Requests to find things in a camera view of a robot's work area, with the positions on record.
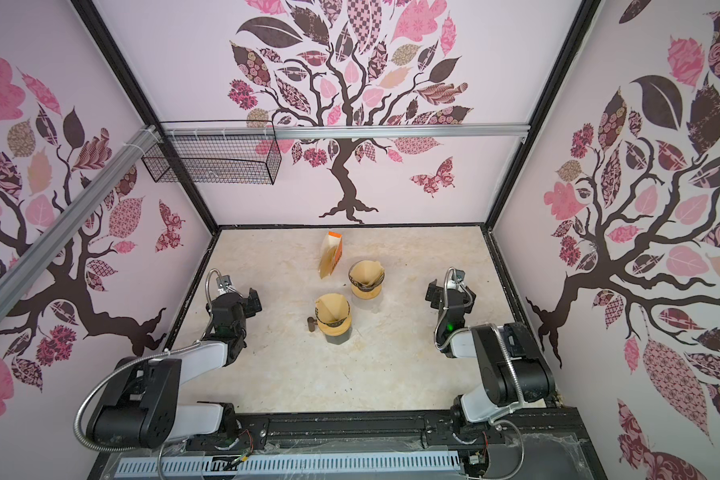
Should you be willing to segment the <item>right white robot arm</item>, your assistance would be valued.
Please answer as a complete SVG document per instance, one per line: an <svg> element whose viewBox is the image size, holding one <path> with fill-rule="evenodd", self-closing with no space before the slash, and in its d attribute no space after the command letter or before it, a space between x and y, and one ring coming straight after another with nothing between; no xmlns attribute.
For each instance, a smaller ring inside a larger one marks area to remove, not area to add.
<svg viewBox="0 0 720 480"><path fill-rule="evenodd" d="M549 397L555 381L539 345L521 322L468 327L474 292L448 280L428 284L425 300L437 311L434 345L452 359L474 359L480 384L458 396L452 408L462 424L494 424L507 415Z"/></svg>

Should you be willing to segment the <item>grey glass carafe mug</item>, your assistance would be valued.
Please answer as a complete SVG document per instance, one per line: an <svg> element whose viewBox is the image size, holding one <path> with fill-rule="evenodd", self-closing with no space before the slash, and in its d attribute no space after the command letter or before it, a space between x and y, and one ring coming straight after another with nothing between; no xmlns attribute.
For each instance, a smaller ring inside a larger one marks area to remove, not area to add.
<svg viewBox="0 0 720 480"><path fill-rule="evenodd" d="M324 322L320 322L317 318L308 317L307 325L310 332L319 331L324 335L324 338L328 343L334 345L340 345L346 342L351 337L352 333L352 322L349 317L341 322L331 324L325 324Z"/></svg>

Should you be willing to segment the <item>brown paper coffee filter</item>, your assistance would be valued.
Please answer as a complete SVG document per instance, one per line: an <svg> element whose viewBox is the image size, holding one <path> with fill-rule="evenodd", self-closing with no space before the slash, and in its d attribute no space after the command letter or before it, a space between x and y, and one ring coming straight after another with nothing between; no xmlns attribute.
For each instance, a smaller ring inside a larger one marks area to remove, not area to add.
<svg viewBox="0 0 720 480"><path fill-rule="evenodd" d="M329 327L338 327L349 317L350 304L342 294L324 294L315 302L315 318L321 324Z"/></svg>

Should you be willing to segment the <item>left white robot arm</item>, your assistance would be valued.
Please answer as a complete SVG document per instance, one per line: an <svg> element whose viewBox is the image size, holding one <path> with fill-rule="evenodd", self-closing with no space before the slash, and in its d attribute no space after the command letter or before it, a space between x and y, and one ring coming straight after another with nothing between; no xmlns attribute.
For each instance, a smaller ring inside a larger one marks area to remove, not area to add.
<svg viewBox="0 0 720 480"><path fill-rule="evenodd" d="M203 337L189 346L149 357L127 357L81 405L78 441L91 450L156 449L196 436L242 432L234 407L225 403L180 404L181 387L234 363L246 347L249 318L262 311L258 292L225 292L209 304Z"/></svg>

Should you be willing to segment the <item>coffee filter pack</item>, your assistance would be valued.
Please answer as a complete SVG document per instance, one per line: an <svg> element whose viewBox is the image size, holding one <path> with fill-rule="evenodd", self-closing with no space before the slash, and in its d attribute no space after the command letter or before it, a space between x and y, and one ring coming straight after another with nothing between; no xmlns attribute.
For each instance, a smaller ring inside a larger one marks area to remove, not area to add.
<svg viewBox="0 0 720 480"><path fill-rule="evenodd" d="M335 270L343 253L343 237L341 234L329 231L321 244L320 263L318 273L321 279L330 276Z"/></svg>

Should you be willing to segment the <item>wooden ring holder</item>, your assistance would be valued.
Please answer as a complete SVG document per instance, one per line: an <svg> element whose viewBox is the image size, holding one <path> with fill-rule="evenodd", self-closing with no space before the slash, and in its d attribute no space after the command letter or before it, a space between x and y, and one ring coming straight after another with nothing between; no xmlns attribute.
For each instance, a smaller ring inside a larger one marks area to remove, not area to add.
<svg viewBox="0 0 720 480"><path fill-rule="evenodd" d="M352 319L350 317L347 317L343 320L333 323L325 323L322 321L318 321L317 326L325 336L335 338L343 336L351 331Z"/></svg>
<svg viewBox="0 0 720 480"><path fill-rule="evenodd" d="M363 289L363 288L357 287L355 285L352 285L351 290L352 290L353 295L359 299L372 300L381 294L382 285L379 284L379 285L371 288L370 290Z"/></svg>

